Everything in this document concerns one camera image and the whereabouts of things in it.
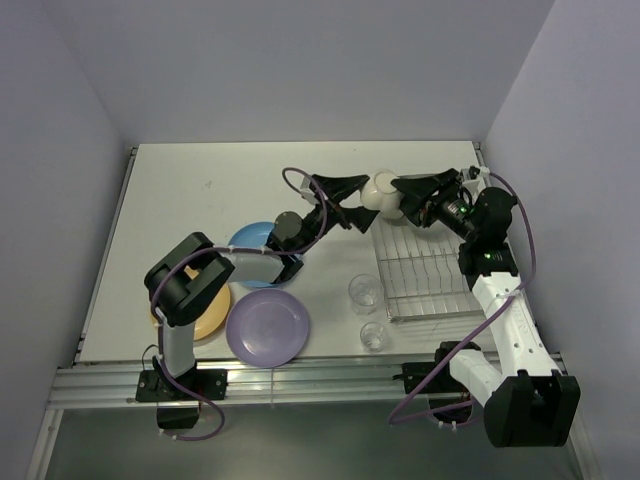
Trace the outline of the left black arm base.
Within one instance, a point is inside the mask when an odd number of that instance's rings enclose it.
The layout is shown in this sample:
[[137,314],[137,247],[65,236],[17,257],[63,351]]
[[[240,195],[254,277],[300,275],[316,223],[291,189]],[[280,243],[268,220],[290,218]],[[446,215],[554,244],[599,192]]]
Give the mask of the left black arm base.
[[[167,376],[156,358],[152,369],[143,369],[138,378],[135,393],[137,403],[154,403],[156,423],[161,433],[180,441],[202,441],[217,436],[225,426],[226,416],[216,404],[226,396],[228,372],[225,369],[199,369],[192,367],[178,376]],[[212,409],[219,423],[207,434],[191,435],[200,420],[204,407]]]

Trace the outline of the white ceramic bowl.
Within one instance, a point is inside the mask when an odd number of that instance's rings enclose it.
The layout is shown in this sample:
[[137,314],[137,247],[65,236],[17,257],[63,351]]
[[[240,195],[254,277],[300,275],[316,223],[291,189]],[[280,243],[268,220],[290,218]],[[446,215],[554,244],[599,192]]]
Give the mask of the white ceramic bowl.
[[428,241],[436,241],[438,238],[446,237],[448,232],[448,228],[442,223],[434,223],[429,227],[418,228],[416,230],[418,236],[425,238]]

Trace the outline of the small clear glass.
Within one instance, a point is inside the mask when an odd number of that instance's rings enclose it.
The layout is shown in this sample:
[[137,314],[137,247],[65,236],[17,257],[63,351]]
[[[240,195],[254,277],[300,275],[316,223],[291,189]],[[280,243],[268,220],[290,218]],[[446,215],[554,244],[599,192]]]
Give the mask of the small clear glass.
[[360,330],[360,341],[366,352],[382,352],[388,343],[385,327],[377,322],[366,323]]

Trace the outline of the blue plastic plate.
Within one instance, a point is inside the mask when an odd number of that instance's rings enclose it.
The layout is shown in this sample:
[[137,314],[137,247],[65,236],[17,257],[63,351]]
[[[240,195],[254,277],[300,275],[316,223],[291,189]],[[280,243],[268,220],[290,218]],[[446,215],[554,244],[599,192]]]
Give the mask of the blue plastic plate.
[[229,246],[234,248],[229,257],[234,271],[229,281],[251,288],[281,287],[290,283],[296,276],[279,280],[283,264],[277,256],[238,253],[240,248],[261,250],[266,246],[275,224],[273,222],[255,222],[238,230],[230,239]]

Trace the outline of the large clear glass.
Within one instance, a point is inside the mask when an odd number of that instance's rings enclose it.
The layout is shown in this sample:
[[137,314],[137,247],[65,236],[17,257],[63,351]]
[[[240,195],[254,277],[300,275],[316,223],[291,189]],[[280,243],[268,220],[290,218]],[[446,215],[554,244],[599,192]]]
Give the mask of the large clear glass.
[[369,274],[356,275],[348,285],[350,306],[357,315],[370,315],[383,303],[380,280]]

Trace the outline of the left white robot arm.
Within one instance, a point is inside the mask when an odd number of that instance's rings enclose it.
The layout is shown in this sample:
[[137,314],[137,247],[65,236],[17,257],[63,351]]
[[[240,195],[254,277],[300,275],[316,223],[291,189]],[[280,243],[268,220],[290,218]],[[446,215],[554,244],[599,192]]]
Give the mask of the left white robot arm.
[[153,360],[159,388],[172,399],[183,399],[195,386],[194,324],[228,283],[261,281],[282,284],[302,266],[303,255],[333,227],[364,233],[378,214],[341,202],[362,191],[372,175],[326,177],[286,167],[303,177],[291,189],[313,205],[304,217],[286,211],[278,215],[266,244],[259,248],[214,244],[193,232],[154,265],[144,278],[151,314],[157,322],[158,353]]

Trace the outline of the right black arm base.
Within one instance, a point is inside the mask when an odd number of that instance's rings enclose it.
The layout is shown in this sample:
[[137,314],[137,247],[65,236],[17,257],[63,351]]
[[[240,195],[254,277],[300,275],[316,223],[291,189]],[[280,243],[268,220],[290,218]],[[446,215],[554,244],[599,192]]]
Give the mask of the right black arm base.
[[435,375],[432,372],[442,360],[458,345],[456,341],[445,341],[440,344],[432,361],[405,362],[401,365],[401,373],[394,375],[394,380],[403,383],[404,393],[409,396],[423,381],[429,377],[430,381],[417,393],[417,396],[426,397],[428,394],[451,394],[456,398],[439,399],[433,402],[432,413],[429,418],[442,427],[459,427],[471,421],[473,414],[472,404],[456,409],[444,410],[445,406],[471,401],[469,390],[459,381],[455,380],[449,370],[449,365],[444,365]]

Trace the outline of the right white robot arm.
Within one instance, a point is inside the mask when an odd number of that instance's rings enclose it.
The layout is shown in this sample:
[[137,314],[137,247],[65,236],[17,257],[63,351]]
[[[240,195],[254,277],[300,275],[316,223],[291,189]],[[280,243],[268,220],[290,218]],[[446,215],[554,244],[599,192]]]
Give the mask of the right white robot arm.
[[528,308],[522,278],[507,243],[513,209],[524,206],[506,180],[482,189],[474,202],[462,194],[471,167],[392,184],[403,198],[400,209],[415,226],[440,222],[460,239],[458,266],[485,315],[392,410],[391,425],[414,420],[403,410],[432,380],[443,389],[460,384],[483,409],[490,443],[506,447],[561,447],[566,444],[579,404],[577,379],[564,374],[543,344]]

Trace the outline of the flower patterned small dish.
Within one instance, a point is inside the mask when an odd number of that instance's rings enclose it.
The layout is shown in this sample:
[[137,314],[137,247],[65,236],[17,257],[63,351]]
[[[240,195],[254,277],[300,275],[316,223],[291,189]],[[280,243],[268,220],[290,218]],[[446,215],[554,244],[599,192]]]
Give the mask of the flower patterned small dish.
[[396,174],[388,169],[373,173],[360,191],[361,204],[368,210],[379,212],[387,220],[403,218],[400,210],[403,195],[392,185],[396,179]]

